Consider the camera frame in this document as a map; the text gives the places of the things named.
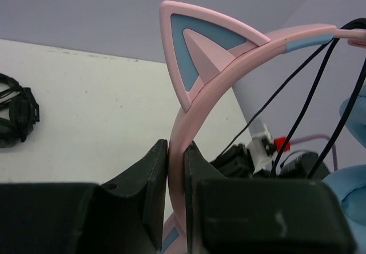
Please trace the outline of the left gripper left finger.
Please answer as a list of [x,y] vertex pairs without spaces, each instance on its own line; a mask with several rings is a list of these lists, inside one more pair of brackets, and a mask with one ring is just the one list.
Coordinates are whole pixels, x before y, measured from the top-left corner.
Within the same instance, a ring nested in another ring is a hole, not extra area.
[[1,185],[2,253],[156,253],[168,142],[110,181]]

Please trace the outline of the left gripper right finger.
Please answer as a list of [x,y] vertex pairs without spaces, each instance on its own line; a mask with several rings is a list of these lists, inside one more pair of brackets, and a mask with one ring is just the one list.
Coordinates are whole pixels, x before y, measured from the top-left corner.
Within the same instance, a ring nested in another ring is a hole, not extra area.
[[317,180],[227,178],[191,143],[184,153],[189,253],[355,253],[329,186]]

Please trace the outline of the pink blue cat-ear headphones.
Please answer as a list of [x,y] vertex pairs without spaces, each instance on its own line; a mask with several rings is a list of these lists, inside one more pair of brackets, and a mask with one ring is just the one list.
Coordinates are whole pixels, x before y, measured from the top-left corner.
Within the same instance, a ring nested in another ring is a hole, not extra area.
[[160,6],[160,30],[169,76],[180,102],[168,149],[173,213],[163,227],[162,253],[191,253],[186,223],[184,153],[219,99],[237,81],[272,58],[346,39],[365,47],[365,19],[339,28],[289,27],[263,34],[225,14],[176,1]]

